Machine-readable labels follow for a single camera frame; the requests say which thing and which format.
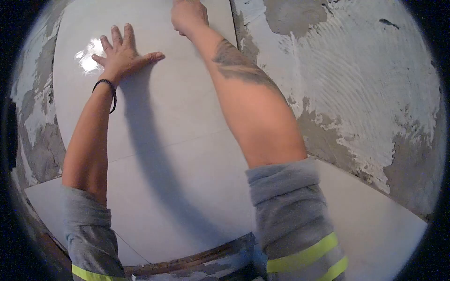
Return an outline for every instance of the gray sleeve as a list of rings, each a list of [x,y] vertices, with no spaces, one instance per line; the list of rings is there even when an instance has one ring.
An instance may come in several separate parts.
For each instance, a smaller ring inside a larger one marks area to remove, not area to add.
[[[269,263],[297,263],[289,270],[285,267],[290,273],[272,267],[272,280],[315,280],[326,274],[335,275],[330,280],[344,279],[343,270],[337,272],[335,268],[342,269],[347,259],[339,245],[332,246],[337,239],[314,161],[308,158],[247,171],[259,243],[269,260],[268,273]],[[313,253],[318,248],[324,252]]]
[[[87,280],[86,276],[99,274],[122,280],[125,273],[118,257],[116,234],[111,229],[111,210],[83,190],[62,188],[64,234],[74,279]]]

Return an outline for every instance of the hand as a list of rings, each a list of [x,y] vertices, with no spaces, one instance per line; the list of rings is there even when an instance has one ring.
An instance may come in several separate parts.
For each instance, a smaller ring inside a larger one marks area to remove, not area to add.
[[[136,51],[133,27],[129,23],[125,25],[123,38],[117,26],[111,27],[111,35],[112,46],[105,35],[100,37],[106,58],[92,55],[92,59],[105,68],[102,78],[111,80],[116,87],[122,78],[133,74],[149,63],[164,58],[161,52],[139,56]]]
[[[190,39],[199,27],[209,26],[206,7],[200,0],[173,0],[172,24],[180,35]]]

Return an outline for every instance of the grout line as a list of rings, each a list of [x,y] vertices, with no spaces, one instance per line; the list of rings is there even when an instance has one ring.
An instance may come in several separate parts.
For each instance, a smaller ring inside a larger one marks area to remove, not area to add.
[[[141,258],[143,258],[143,259],[147,262],[147,264],[152,264],[151,262],[149,262],[148,260],[146,260],[143,256],[141,256],[138,252],[136,252],[136,250],[133,249],[133,247],[131,247],[130,244],[128,244],[128,243],[127,243],[127,242],[119,235],[119,233],[117,233],[115,230],[112,230],[112,231],[114,231],[114,233],[115,233],[117,236],[119,236],[119,238],[120,238],[125,244],[127,244],[128,247],[130,247],[130,249],[132,249],[136,254],[138,254],[138,256],[140,256]]]
[[[226,128],[226,129],[223,129],[223,130],[220,130],[220,131],[211,133],[211,134],[206,134],[206,135],[203,135],[203,136],[198,136],[198,137],[191,138],[191,139],[187,139],[187,140],[180,141],[180,142],[177,142],[177,143],[171,143],[171,144],[168,144],[168,145],[164,145],[164,146],[161,146],[161,147],[157,147],[157,148],[155,148],[155,150],[161,150],[162,148],[170,147],[170,146],[172,146],[172,145],[176,145],[176,144],[180,144],[180,143],[185,143],[185,142],[190,142],[190,141],[196,140],[196,139],[198,139],[198,138],[203,138],[203,137],[207,137],[207,136],[212,136],[212,135],[214,135],[214,134],[222,133],[222,132],[225,132],[225,131],[229,131],[229,129]],[[111,162],[108,162],[108,164],[117,162],[117,161],[119,161],[119,160],[126,159],[126,158],[128,158],[128,157],[136,156],[136,155],[139,155],[139,154],[144,154],[144,153],[149,152],[149,151],[151,151],[151,150],[138,151],[138,152],[135,153],[135,154],[128,155],[128,156],[125,156],[125,157],[122,157],[122,158],[113,160],[113,161],[111,161]]]

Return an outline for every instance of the neon yellow stripe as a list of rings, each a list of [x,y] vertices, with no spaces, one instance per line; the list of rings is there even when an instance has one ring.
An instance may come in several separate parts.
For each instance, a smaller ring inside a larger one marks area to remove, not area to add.
[[[89,272],[79,268],[75,264],[72,264],[72,273],[86,281],[128,281],[128,279],[122,277],[112,277]]]
[[[267,261],[267,273],[291,272],[301,269],[317,261],[337,245],[338,237],[332,232],[308,249]]]
[[[334,278],[338,277],[339,274],[344,272],[348,266],[348,257],[343,257],[340,261],[335,263],[330,269],[317,281],[332,281]]]

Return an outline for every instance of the large white tile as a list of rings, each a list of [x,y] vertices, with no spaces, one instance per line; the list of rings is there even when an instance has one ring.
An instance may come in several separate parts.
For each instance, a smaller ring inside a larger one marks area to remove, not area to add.
[[[236,44],[230,3],[206,0],[204,4],[211,26]],[[193,44],[173,30],[171,6],[167,0],[77,0],[65,9],[54,58],[54,97],[66,147],[101,73],[90,58],[98,47],[98,41],[95,47],[92,40],[102,34],[110,38],[110,27],[115,24],[123,29],[126,22],[134,27],[141,53],[162,51],[166,58],[123,81],[117,90],[117,108],[110,116],[108,131],[108,159],[144,151],[144,144],[155,135],[162,145],[169,145],[227,128],[202,59]],[[81,67],[81,59],[93,69]],[[150,120],[155,129],[151,132],[145,129]],[[134,130],[134,139],[130,130]]]
[[[25,189],[25,193],[48,230],[67,248],[67,241],[63,231],[64,217],[61,205],[63,196],[61,178],[27,188]],[[145,259],[139,256],[119,236],[117,236],[117,246],[119,249],[119,259],[123,266],[148,264]]]
[[[112,162],[112,227],[151,263],[234,240],[252,230],[246,168],[229,130]]]
[[[423,237],[427,224],[387,196],[335,166],[317,160],[350,281],[392,280]]]

